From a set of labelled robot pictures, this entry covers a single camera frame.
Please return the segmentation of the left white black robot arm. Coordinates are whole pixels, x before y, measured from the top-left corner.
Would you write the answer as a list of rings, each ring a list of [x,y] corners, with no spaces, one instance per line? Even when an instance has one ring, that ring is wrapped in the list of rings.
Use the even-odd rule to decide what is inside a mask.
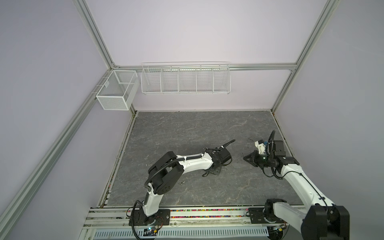
[[[205,148],[202,153],[181,156],[173,151],[164,154],[148,170],[148,178],[144,183],[147,194],[143,203],[143,211],[147,217],[155,215],[160,207],[163,195],[169,192],[183,174],[204,171],[203,177],[210,174],[219,175],[222,167],[232,162],[227,146],[235,140],[218,148]]]

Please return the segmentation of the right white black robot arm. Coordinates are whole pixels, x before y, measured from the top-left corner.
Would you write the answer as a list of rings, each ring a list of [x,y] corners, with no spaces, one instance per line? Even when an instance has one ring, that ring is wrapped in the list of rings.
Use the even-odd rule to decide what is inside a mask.
[[[283,199],[266,200],[263,214],[267,223],[282,221],[283,225],[269,229],[269,239],[284,238],[283,228],[293,227],[304,240],[350,239],[350,214],[343,206],[334,204],[309,179],[300,163],[286,154],[283,141],[275,140],[272,131],[267,141],[255,143],[256,150],[243,157],[244,161],[261,170],[271,169],[271,177],[286,180],[303,202],[302,212]]]

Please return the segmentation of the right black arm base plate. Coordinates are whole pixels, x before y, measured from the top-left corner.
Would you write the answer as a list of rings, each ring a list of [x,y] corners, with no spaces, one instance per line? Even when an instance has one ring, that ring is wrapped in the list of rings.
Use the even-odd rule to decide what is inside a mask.
[[[276,218],[274,216],[268,216],[265,213],[264,207],[248,208],[246,212],[246,217],[248,217],[252,224],[285,224],[286,222],[282,219]]]

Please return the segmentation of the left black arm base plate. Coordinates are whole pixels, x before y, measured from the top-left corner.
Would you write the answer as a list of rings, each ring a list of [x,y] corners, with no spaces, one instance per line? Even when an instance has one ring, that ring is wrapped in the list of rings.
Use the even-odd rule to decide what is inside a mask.
[[[129,225],[134,226],[168,226],[171,219],[170,209],[159,209],[157,213],[147,216],[143,209],[134,210],[134,217],[130,218]]]

